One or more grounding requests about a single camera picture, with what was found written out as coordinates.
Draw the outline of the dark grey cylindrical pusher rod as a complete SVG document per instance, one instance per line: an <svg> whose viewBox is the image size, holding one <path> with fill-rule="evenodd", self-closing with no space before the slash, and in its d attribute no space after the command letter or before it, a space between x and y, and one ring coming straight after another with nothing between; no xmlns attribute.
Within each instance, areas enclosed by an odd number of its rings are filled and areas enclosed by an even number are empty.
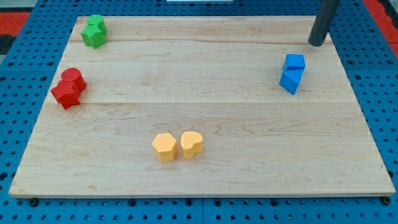
<svg viewBox="0 0 398 224"><path fill-rule="evenodd" d="M310 45L319 47L324 44L339 4L340 0L322 0L308 37Z"/></svg>

